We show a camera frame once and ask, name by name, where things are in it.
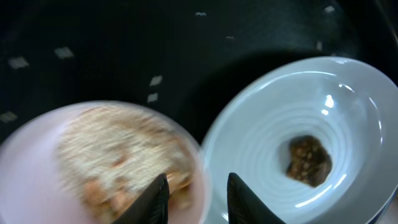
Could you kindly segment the brown food lump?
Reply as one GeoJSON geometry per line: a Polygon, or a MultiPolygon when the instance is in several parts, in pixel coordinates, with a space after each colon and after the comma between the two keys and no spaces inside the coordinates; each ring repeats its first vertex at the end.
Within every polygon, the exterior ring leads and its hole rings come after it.
{"type": "Polygon", "coordinates": [[[319,139],[309,135],[293,138],[289,143],[289,152],[288,177],[311,187],[318,187],[326,181],[332,160],[319,139]]]}

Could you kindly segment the round black tray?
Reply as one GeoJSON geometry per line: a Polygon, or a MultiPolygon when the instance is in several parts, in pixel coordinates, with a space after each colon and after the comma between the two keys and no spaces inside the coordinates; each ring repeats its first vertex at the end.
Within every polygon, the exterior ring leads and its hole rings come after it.
{"type": "Polygon", "coordinates": [[[252,81],[319,56],[397,80],[397,2],[2,1],[1,139],[56,108],[117,100],[202,141],[252,81]]]}

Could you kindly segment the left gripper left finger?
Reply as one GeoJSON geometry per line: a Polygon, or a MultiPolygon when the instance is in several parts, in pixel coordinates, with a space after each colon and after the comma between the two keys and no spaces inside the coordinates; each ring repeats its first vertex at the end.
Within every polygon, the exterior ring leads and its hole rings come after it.
{"type": "Polygon", "coordinates": [[[169,196],[167,176],[160,174],[113,224],[167,224],[169,196]]]}

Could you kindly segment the pink bowl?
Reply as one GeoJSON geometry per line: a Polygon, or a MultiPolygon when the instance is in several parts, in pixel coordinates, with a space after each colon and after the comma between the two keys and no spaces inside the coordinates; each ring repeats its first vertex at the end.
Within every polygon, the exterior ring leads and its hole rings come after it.
{"type": "Polygon", "coordinates": [[[79,197],[64,188],[57,160],[60,139],[70,122],[96,106],[122,106],[142,110],[169,123],[186,140],[195,161],[185,209],[171,205],[169,223],[203,223],[208,214],[211,186],[196,140],[175,121],[149,108],[118,101],[92,101],[45,113],[11,134],[1,145],[2,223],[100,223],[79,197]]]}

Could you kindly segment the grey plate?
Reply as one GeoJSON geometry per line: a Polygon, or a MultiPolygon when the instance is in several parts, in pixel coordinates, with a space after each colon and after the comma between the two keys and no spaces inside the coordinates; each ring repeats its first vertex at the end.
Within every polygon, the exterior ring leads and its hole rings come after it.
{"type": "Polygon", "coordinates": [[[286,223],[368,223],[397,188],[397,87],[350,58],[290,63],[235,96],[202,146],[213,184],[207,223],[228,222],[232,172],[286,223]],[[317,187],[286,175],[289,142],[305,135],[332,161],[317,187]]]}

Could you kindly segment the oats and nuts food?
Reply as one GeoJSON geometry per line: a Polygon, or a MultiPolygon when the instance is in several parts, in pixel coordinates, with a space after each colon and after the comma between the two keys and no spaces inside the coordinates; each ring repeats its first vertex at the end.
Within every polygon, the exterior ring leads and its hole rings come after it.
{"type": "Polygon", "coordinates": [[[100,222],[119,218],[160,174],[171,205],[188,208],[195,161],[186,140],[153,114],[96,106],[74,118],[57,153],[64,188],[100,222]]]}

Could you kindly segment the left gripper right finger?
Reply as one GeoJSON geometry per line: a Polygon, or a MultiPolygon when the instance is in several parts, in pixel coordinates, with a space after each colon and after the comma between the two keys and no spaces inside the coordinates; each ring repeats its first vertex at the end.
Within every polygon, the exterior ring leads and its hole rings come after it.
{"type": "Polygon", "coordinates": [[[233,172],[228,176],[227,201],[229,224],[285,224],[233,172]]]}

